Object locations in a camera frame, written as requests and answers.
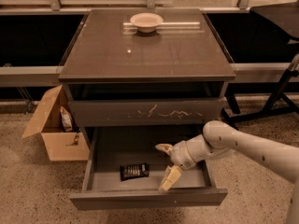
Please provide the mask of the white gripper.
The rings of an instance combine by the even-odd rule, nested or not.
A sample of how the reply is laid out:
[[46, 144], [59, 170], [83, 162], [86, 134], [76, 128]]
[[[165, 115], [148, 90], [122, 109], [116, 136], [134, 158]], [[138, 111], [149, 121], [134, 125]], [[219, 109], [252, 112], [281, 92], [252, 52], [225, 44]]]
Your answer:
[[171, 162], [175, 164], [166, 167], [164, 178], [159, 187], [161, 193], [167, 193], [181, 177], [182, 170], [193, 168], [196, 162], [192, 159], [186, 141], [181, 141], [174, 146], [158, 144], [155, 148], [170, 156]]

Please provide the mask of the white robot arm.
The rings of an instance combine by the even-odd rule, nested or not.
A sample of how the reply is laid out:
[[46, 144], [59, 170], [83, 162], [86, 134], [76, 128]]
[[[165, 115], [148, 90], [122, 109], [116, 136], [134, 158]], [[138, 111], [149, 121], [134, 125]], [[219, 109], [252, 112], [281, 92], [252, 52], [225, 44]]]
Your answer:
[[168, 192], [174, 186], [183, 170], [193, 168], [199, 161], [220, 157], [231, 149], [294, 184], [286, 224], [299, 224], [298, 147], [242, 133], [219, 120], [206, 123], [203, 133], [192, 139], [155, 147], [166, 153], [173, 162], [173, 166], [165, 170], [159, 187], [161, 193]]

